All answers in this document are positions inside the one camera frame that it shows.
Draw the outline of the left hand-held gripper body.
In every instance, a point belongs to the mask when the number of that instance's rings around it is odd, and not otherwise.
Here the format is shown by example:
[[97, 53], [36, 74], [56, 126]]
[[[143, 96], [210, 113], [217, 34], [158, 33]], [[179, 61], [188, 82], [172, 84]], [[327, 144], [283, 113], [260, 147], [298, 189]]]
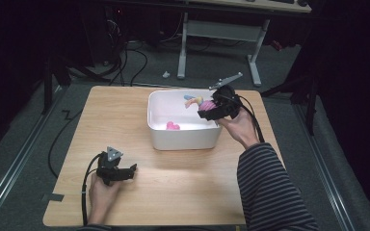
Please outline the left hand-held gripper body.
[[103, 180], [105, 185], [109, 186], [112, 181], [121, 180], [119, 169], [121, 157], [122, 153], [111, 146], [108, 146], [105, 151], [100, 153], [96, 175]]

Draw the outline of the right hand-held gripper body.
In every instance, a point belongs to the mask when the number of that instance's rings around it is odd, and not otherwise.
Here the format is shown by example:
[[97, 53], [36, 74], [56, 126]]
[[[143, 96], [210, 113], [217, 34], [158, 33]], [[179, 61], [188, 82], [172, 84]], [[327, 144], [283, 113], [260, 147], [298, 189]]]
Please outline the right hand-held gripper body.
[[241, 78], [243, 74], [238, 72], [237, 74], [220, 79], [216, 84], [211, 86], [209, 89], [213, 90], [212, 101], [216, 104], [216, 108], [219, 111], [221, 118], [230, 116], [235, 118], [239, 114], [239, 109], [242, 106], [240, 96], [235, 92], [235, 89], [230, 85], [231, 82]]

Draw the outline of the pink ball rope toy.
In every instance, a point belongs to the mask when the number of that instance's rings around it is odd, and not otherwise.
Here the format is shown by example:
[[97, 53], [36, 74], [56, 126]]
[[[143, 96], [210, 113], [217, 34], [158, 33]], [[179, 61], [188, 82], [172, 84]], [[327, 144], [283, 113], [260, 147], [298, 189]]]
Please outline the pink ball rope toy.
[[185, 95], [185, 108], [188, 109], [192, 104], [197, 104], [200, 111], [210, 111], [216, 108], [216, 104], [212, 100], [205, 100], [202, 96], [194, 97]]

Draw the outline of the white plastic bin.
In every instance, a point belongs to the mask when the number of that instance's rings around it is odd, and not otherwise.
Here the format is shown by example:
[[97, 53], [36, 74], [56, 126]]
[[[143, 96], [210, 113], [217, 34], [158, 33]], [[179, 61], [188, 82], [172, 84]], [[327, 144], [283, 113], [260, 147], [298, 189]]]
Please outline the white plastic bin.
[[[214, 120], [207, 121], [198, 115], [198, 105], [185, 108], [185, 95], [202, 96], [211, 100], [211, 90], [156, 90], [148, 97], [147, 125], [151, 141], [158, 150], [186, 150], [213, 148], [222, 132]], [[172, 121], [179, 130], [167, 130]]]

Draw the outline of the person's left hand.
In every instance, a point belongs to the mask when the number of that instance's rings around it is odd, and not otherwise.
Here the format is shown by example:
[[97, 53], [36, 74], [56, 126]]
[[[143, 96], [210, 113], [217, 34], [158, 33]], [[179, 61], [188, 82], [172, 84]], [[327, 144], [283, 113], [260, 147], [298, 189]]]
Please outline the person's left hand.
[[106, 218], [106, 215], [117, 197], [119, 187], [120, 182], [114, 182], [108, 186], [95, 173], [92, 174], [90, 187], [90, 220], [100, 221]]

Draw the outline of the person's right hand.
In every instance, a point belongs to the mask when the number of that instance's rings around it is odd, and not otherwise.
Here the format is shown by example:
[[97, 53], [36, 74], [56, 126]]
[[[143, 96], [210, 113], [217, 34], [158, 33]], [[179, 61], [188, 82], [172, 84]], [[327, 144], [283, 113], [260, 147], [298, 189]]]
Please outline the person's right hand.
[[238, 116], [233, 119], [221, 118], [218, 122], [245, 149], [259, 143], [251, 115], [245, 109], [240, 109]]

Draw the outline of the grey tape strip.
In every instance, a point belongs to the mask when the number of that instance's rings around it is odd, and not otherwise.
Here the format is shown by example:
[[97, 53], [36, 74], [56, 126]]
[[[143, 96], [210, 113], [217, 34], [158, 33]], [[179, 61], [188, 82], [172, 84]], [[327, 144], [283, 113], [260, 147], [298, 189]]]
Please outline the grey tape strip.
[[64, 199], [63, 194], [58, 194], [58, 193], [44, 193], [41, 197], [41, 201], [43, 202], [48, 202], [48, 201], [58, 201], [62, 202]]

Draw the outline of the white-legged desk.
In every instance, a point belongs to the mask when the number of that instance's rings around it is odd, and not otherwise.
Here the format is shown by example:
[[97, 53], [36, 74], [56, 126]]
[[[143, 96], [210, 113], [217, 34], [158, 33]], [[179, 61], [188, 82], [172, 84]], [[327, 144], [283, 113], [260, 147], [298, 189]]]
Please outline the white-legged desk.
[[[257, 10], [260, 13], [294, 13], [307, 14], [312, 9], [307, 0], [183, 0], [187, 7], [217, 6], [235, 7], [237, 10]], [[222, 14], [220, 19], [190, 19], [187, 13], [183, 14], [181, 50], [179, 54], [177, 78], [184, 79], [186, 76], [187, 63], [187, 38], [199, 37], [210, 39], [229, 39], [248, 41], [253, 43], [252, 53], [247, 56], [251, 71], [251, 78], [256, 87], [261, 86], [256, 59], [258, 57], [263, 40], [268, 31], [270, 17], [265, 16], [252, 22], [231, 22]]]

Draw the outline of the black metal stand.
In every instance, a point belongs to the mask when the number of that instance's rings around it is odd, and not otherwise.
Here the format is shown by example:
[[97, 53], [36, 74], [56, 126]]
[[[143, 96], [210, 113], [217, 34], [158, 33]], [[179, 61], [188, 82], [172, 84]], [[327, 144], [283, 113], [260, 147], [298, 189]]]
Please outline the black metal stand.
[[43, 77], [43, 111], [45, 115], [51, 108], [54, 101], [54, 81], [61, 87], [68, 87], [71, 83], [66, 59], [59, 55], [50, 56], [44, 63]]
[[279, 92], [292, 92], [290, 102], [292, 104], [306, 104], [306, 113], [304, 117], [304, 127], [307, 132], [313, 136], [313, 122], [316, 113], [315, 104], [318, 91], [319, 80], [314, 74], [305, 74], [293, 80], [287, 80], [284, 83], [261, 92], [262, 97], [269, 97]]

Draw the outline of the dark computer tower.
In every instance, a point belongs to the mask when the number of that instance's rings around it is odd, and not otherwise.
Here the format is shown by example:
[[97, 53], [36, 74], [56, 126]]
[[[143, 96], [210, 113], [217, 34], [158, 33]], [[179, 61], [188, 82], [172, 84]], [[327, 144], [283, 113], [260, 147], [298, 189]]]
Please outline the dark computer tower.
[[80, 7], [92, 61], [94, 64], [115, 64], [124, 44], [118, 11], [111, 6], [86, 4]]

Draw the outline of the metal floor rail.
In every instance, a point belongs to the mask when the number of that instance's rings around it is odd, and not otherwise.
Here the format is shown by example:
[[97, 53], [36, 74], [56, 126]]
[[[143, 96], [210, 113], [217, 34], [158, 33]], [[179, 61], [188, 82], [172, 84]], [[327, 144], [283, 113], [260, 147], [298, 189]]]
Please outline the metal floor rail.
[[323, 187], [325, 189], [330, 205], [333, 209], [333, 212], [335, 214], [335, 217], [339, 223], [341, 230], [342, 231], [356, 231], [353, 221], [350, 218], [347, 208], [344, 204], [341, 193], [339, 192], [338, 188], [336, 187], [331, 177], [330, 171], [323, 158], [321, 149], [319, 148], [319, 145], [317, 141], [315, 140], [314, 136], [310, 134], [309, 129], [306, 126], [303, 107], [300, 105], [293, 105], [292, 108], [300, 121], [301, 127], [304, 130], [306, 139], [311, 147], [319, 177], [322, 181]]
[[44, 109], [43, 89], [37, 90], [11, 122], [9, 130], [0, 141], [0, 208], [29, 160], [54, 108], [66, 91], [67, 87], [56, 87], [53, 102]]

